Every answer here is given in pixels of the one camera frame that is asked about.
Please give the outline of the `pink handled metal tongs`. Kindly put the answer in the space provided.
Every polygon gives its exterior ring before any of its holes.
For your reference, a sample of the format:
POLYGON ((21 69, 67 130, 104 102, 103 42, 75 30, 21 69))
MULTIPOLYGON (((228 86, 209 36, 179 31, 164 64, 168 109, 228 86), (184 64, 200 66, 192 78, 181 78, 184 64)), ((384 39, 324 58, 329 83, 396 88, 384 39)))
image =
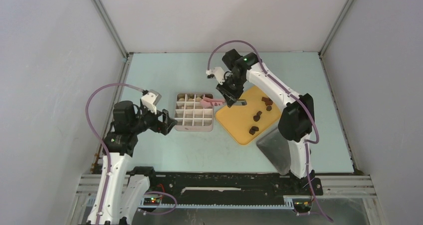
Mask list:
POLYGON ((224 106, 226 101, 224 99, 203 97, 203 99, 200 101, 200 104, 203 108, 211 108, 216 106, 224 106))

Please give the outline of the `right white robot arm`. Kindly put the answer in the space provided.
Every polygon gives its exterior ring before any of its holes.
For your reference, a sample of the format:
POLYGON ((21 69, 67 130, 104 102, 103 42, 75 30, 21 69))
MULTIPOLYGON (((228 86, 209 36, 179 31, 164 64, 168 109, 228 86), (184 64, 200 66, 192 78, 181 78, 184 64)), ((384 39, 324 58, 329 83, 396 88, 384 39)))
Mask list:
POLYGON ((235 49, 224 54, 222 61, 227 67, 208 68, 208 78, 214 77, 217 90, 223 96, 228 107, 232 107, 244 92, 244 85, 249 82, 259 88, 281 112, 278 130, 288 141, 291 165, 291 190, 303 194, 310 188, 310 135, 316 131, 314 101, 310 94, 299 94, 282 82, 263 63, 256 53, 240 55, 235 49))

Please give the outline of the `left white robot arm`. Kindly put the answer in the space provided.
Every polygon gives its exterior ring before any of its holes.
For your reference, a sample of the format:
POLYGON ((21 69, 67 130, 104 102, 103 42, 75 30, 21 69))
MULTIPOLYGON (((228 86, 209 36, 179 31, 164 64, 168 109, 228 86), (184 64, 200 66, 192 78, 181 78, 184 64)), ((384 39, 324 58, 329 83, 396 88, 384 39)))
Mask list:
POLYGON ((168 135, 176 124, 166 109, 151 112, 147 106, 131 101, 114 105, 113 120, 102 139, 102 173, 87 225, 131 224, 143 195, 154 192, 158 186, 153 167, 128 169, 138 135, 148 130, 168 135))

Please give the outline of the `white compartment chocolate box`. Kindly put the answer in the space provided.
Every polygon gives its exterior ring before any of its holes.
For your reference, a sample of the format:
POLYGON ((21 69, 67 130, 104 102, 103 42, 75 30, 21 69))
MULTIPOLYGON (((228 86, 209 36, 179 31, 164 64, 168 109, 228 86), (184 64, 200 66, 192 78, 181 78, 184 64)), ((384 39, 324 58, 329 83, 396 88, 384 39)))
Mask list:
POLYGON ((179 93, 176 97, 174 118, 175 129, 181 132, 210 132, 213 129, 214 107, 203 108, 196 98, 213 98, 211 93, 179 93))

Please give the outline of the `yellow plastic tray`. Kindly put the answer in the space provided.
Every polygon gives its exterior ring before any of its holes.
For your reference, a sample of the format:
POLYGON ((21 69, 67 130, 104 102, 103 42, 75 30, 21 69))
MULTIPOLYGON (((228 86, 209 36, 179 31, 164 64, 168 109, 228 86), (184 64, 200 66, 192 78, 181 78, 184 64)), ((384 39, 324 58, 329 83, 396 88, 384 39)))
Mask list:
POLYGON ((261 101, 262 97, 268 97, 257 86, 246 90, 241 99, 247 101, 246 106, 223 106, 216 114, 216 120, 229 133, 229 135, 240 145, 247 145, 261 133, 269 129, 275 122, 279 121, 281 111, 273 103, 272 110, 267 111, 266 105, 261 101), (261 111, 260 120, 255 122, 253 117, 261 111), (254 135, 249 134, 253 126, 259 128, 254 135))

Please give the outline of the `silver metal box lid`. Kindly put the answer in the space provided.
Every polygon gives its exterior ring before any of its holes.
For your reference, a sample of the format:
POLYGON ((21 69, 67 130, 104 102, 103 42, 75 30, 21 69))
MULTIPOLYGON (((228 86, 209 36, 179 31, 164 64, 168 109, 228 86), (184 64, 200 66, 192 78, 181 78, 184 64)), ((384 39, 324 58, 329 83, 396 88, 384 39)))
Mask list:
POLYGON ((291 167, 290 145, 293 141, 274 128, 256 142, 256 146, 280 175, 288 175, 291 167))

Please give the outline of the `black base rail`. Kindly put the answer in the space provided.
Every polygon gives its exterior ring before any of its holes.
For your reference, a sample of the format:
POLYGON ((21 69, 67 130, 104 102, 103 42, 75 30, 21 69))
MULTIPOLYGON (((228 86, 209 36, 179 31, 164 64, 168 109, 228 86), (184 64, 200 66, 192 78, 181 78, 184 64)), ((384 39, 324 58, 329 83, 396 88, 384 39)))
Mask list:
POLYGON ((218 207, 281 207, 288 198, 303 204, 313 195, 323 195, 321 180, 311 180, 278 173, 194 173, 156 172, 153 167, 137 166, 129 176, 144 175, 150 180, 150 191, 170 194, 161 199, 163 205, 218 207))

